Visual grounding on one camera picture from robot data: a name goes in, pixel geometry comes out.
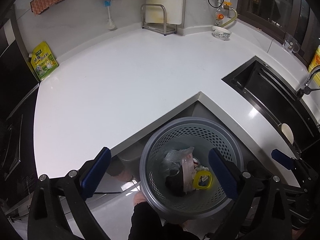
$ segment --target cutting board rack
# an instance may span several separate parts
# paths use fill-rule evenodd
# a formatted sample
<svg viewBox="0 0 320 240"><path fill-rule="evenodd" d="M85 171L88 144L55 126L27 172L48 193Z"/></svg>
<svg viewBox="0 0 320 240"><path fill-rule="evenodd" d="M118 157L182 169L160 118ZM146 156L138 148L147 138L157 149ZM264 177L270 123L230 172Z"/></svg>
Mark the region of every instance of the cutting board rack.
<svg viewBox="0 0 320 240"><path fill-rule="evenodd" d="M146 23L146 6L159 6L163 11L163 24L162 23ZM167 24L167 11L162 4L144 3L141 5L141 26L142 29L151 30L153 32L161 33L164 36L177 33L176 24Z"/></svg>

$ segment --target cutting board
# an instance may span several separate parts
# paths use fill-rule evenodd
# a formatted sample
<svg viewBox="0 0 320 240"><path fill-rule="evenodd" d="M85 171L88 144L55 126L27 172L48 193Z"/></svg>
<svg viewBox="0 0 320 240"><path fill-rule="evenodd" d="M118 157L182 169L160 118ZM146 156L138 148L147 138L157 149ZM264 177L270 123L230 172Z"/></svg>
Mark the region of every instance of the cutting board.
<svg viewBox="0 0 320 240"><path fill-rule="evenodd" d="M167 11L167 23L181 24L183 0L146 0L146 3L162 4ZM163 11L161 7L146 6L147 23L163 23Z"/></svg>

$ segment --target metal screw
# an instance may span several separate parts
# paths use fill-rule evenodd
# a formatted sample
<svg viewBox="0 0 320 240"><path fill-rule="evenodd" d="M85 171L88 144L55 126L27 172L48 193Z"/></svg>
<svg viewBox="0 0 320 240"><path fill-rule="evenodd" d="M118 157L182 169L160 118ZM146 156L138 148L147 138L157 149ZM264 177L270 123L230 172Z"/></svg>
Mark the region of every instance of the metal screw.
<svg viewBox="0 0 320 240"><path fill-rule="evenodd" d="M44 181L46 178L47 178L47 176L46 176L45 174L42 174L42 175L39 177L39 180L40 180L40 181Z"/></svg>
<svg viewBox="0 0 320 240"><path fill-rule="evenodd" d="M247 171L242 172L242 176L244 176L246 179L251 177L251 174Z"/></svg>
<svg viewBox="0 0 320 240"><path fill-rule="evenodd" d="M275 175L275 176L273 176L273 180L274 180L275 182L279 182L279 181L280 181L280 178L279 178L277 175Z"/></svg>
<svg viewBox="0 0 320 240"><path fill-rule="evenodd" d="M78 172L76 170L69 171L69 173L68 173L70 178L75 177L77 174L78 174Z"/></svg>

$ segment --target chrome faucet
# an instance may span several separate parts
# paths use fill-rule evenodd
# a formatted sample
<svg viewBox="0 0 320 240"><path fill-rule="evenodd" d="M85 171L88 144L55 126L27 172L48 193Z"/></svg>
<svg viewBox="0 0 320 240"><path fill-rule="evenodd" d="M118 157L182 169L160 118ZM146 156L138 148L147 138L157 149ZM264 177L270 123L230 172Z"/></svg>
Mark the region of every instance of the chrome faucet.
<svg viewBox="0 0 320 240"><path fill-rule="evenodd" d="M309 95L312 91L320 90L320 88L312 89L309 87L311 80L319 72L320 72L320 66L316 66L311 70L307 79L304 81L302 86L297 90L297 97L299 99L301 99L303 95Z"/></svg>

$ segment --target hand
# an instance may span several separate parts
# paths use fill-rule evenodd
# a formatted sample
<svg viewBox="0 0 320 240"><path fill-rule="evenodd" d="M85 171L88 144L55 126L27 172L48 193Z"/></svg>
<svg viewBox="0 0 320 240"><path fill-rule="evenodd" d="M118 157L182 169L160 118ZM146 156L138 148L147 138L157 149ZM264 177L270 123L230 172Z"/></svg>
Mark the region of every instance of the hand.
<svg viewBox="0 0 320 240"><path fill-rule="evenodd" d="M133 197L133 205L138 205L139 203L146 202L146 198L142 194L142 192L137 192Z"/></svg>

